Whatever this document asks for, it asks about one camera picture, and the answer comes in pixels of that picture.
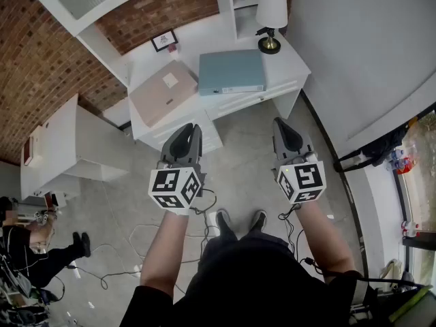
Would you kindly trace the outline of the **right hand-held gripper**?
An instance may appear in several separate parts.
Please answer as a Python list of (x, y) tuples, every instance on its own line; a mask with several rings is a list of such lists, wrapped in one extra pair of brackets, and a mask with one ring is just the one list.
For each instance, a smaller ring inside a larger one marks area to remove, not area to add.
[(324, 164), (317, 158), (307, 132), (299, 133), (280, 117), (272, 124), (277, 161), (275, 182), (290, 204), (317, 200), (326, 189)]

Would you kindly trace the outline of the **beige box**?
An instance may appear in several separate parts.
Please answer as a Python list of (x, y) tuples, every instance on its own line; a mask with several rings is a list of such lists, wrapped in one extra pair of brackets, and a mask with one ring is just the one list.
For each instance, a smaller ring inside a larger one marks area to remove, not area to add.
[(131, 95), (143, 123), (152, 127), (196, 94), (198, 83), (181, 62), (172, 61), (154, 73)]

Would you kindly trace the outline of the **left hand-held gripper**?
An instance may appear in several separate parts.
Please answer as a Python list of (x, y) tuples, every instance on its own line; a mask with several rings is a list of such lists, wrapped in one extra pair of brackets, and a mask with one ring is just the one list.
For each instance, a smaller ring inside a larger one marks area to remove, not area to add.
[[(163, 144), (161, 159), (151, 170), (148, 195), (159, 208), (176, 215), (189, 215), (191, 205), (200, 197), (205, 173), (198, 164), (202, 156), (202, 129), (187, 123)], [(186, 157), (187, 162), (176, 162)]]

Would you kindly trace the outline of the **white desk with drawers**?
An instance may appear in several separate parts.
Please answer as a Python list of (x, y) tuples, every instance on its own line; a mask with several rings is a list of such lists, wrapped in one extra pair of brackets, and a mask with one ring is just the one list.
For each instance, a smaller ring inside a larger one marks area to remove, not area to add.
[[(179, 42), (179, 59), (193, 74), (199, 72), (199, 56), (203, 53), (256, 48), (256, 37), (236, 40), (229, 25), (220, 15), (203, 18), (175, 30)], [(282, 36), (278, 35), (281, 50), (274, 55), (263, 55), (266, 91), (231, 93), (225, 95), (194, 95), (167, 114), (156, 125), (149, 127), (141, 119), (139, 110), (129, 103), (133, 137), (159, 150), (173, 131), (193, 122), (207, 131), (206, 150), (222, 145), (213, 121), (244, 108), (273, 100), (280, 116), (288, 118), (298, 94), (311, 73), (305, 62)]]

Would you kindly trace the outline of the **black framed picture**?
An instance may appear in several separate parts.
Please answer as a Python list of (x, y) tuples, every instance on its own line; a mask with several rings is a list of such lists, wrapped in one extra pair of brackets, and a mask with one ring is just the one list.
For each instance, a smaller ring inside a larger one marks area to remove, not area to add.
[(178, 40), (173, 29), (168, 29), (159, 35), (151, 38), (151, 43), (156, 52), (160, 52), (168, 48), (171, 44), (177, 44)]

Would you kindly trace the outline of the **person's right forearm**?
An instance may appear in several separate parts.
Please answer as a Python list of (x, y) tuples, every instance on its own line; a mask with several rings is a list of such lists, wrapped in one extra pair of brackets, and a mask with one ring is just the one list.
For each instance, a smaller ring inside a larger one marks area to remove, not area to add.
[(334, 279), (328, 276), (330, 272), (355, 271), (351, 249), (316, 201), (302, 203), (296, 215), (306, 234), (313, 259), (322, 269), (327, 284)]

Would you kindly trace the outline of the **red label plastic bottles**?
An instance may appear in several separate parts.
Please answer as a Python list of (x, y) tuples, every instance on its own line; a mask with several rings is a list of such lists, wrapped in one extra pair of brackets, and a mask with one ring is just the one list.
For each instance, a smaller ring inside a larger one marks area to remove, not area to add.
[(403, 149), (394, 149), (388, 157), (388, 169), (398, 175), (408, 173), (416, 164), (412, 158), (405, 155)]

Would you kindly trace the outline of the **person's shoe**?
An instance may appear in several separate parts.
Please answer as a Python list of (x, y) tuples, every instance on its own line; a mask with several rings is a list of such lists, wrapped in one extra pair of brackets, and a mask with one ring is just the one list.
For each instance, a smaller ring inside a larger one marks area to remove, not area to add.
[(219, 228), (220, 232), (222, 234), (226, 232), (232, 232), (232, 229), (230, 227), (231, 221), (230, 216), (226, 209), (220, 208), (215, 216), (215, 221), (217, 224), (217, 227)]
[(259, 231), (262, 232), (267, 223), (267, 214), (264, 210), (258, 210), (253, 216), (251, 223), (251, 231)]

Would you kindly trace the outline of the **white table lamp brass base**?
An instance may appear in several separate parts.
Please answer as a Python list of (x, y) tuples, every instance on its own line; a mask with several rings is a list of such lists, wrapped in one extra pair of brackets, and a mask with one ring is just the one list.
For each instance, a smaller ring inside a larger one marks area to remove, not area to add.
[(259, 0), (255, 19), (262, 27), (256, 35), (266, 34), (258, 41), (259, 50), (268, 55), (277, 54), (281, 44), (275, 38), (275, 31), (287, 26), (287, 0)]

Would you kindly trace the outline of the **white bottles with red caps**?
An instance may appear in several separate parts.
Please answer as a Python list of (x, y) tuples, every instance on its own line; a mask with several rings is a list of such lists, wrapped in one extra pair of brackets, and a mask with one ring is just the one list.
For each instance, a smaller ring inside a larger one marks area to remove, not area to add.
[(414, 221), (403, 221), (401, 229), (404, 237), (413, 238), (420, 235), (420, 225)]

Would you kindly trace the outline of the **teal box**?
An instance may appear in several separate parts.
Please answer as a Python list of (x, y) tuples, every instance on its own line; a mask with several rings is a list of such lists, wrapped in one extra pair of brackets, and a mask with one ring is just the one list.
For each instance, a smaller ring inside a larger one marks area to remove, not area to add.
[(265, 90), (266, 77), (259, 50), (233, 50), (200, 55), (198, 92), (201, 96)]

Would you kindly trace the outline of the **person's left forearm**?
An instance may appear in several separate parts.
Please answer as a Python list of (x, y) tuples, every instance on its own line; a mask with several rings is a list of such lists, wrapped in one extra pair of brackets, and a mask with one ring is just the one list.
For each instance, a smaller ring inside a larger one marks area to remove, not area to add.
[(189, 217), (166, 211), (142, 264), (140, 285), (160, 290), (171, 298), (183, 257)]

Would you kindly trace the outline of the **cluttered equipment cart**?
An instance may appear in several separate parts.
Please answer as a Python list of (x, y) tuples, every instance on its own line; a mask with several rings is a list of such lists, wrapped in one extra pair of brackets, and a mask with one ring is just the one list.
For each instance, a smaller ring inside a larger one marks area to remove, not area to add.
[(49, 317), (48, 309), (29, 302), (0, 268), (0, 327), (49, 327)]

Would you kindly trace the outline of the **person's right shoe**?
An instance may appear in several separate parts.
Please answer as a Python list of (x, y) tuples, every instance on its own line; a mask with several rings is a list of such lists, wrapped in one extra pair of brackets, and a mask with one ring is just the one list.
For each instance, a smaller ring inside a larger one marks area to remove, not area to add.
[(251, 231), (259, 231), (262, 232), (267, 223), (267, 214), (264, 210), (258, 210), (253, 216), (251, 223)]

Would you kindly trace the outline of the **white side cabinet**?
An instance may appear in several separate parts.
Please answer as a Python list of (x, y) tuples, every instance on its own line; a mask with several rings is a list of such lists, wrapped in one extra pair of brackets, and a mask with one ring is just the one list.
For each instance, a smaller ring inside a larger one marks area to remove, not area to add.
[(80, 195), (83, 179), (111, 181), (129, 173), (134, 142), (123, 131), (95, 116), (78, 104), (75, 95), (33, 136), (33, 160), (20, 158), (21, 197), (43, 198), (47, 193), (57, 200)]

